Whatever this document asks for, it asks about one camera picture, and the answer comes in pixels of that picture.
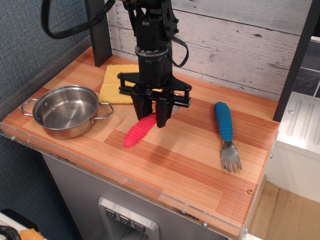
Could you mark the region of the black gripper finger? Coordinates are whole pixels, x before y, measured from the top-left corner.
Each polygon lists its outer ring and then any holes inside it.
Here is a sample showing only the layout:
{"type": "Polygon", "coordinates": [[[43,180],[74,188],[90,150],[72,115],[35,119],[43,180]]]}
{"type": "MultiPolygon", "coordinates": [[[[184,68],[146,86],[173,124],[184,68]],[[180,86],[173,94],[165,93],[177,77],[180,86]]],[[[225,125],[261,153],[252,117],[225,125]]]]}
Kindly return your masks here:
{"type": "Polygon", "coordinates": [[[163,128],[168,119],[171,118],[174,102],[167,98],[159,98],[156,101],[156,119],[157,127],[163,128]]]}
{"type": "Polygon", "coordinates": [[[138,95],[133,93],[131,95],[133,106],[138,120],[153,113],[152,100],[145,95],[138,95]]]}

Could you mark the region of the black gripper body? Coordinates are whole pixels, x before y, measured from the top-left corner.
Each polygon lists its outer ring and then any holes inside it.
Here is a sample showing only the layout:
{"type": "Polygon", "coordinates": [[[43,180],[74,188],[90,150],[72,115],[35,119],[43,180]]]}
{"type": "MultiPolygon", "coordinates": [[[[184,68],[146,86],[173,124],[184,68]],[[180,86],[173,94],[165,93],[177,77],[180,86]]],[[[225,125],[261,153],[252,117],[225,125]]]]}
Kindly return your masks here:
{"type": "Polygon", "coordinates": [[[136,48],[138,56],[138,72],[121,72],[120,93],[138,96],[156,101],[159,98],[172,101],[179,107],[189,107],[191,85],[177,79],[173,75],[172,49],[162,48],[156,51],[147,51],[136,48]]]}

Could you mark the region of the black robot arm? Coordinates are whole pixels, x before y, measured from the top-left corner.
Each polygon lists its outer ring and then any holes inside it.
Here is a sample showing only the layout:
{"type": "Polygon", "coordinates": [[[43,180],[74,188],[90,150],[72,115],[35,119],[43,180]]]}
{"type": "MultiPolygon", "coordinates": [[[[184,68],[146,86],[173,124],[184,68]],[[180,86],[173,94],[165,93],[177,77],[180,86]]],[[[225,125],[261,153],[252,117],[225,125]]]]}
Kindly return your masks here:
{"type": "Polygon", "coordinates": [[[189,107],[191,85],[173,75],[173,66],[183,67],[188,56],[177,64],[172,43],[187,47],[175,35],[179,32],[172,3],[169,0],[125,0],[130,23],[136,37],[135,54],[138,72],[119,73],[119,92],[132,98],[139,120],[156,113],[159,128],[171,118],[173,107],[189,107]]]}

